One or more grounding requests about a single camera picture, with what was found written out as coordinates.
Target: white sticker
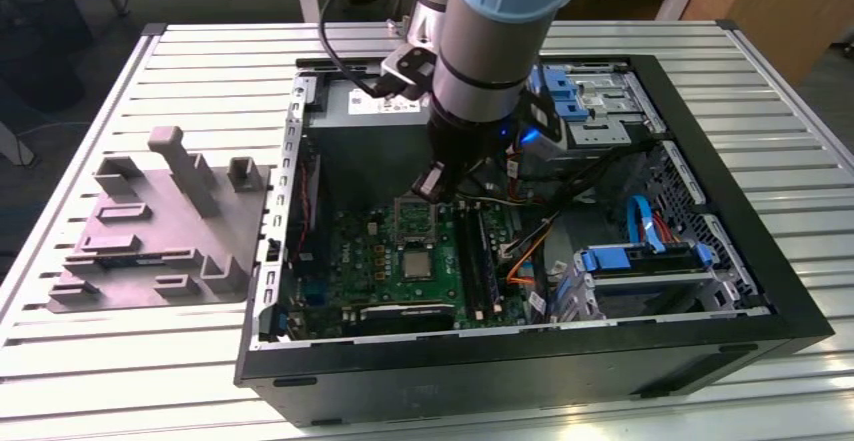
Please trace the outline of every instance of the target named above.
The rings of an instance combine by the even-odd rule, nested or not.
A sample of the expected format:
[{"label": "white sticker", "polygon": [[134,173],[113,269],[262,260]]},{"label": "white sticker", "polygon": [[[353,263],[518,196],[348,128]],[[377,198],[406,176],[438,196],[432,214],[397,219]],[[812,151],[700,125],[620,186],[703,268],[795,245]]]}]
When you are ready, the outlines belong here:
[{"label": "white sticker", "polygon": [[350,103],[348,104],[349,114],[420,113],[421,110],[421,103],[418,101],[410,101],[402,96],[392,99],[374,99],[361,89],[350,91]]},{"label": "white sticker", "polygon": [[540,311],[540,314],[546,314],[546,300],[536,291],[532,291],[532,294],[529,295],[529,303],[532,303],[534,309]]},{"label": "white sticker", "polygon": [[508,161],[508,177],[513,179],[520,177],[520,163],[517,161]]},{"label": "white sticker", "polygon": [[564,261],[556,260],[556,264],[552,266],[552,276],[557,276],[558,274],[564,274],[566,271],[568,265]]}]

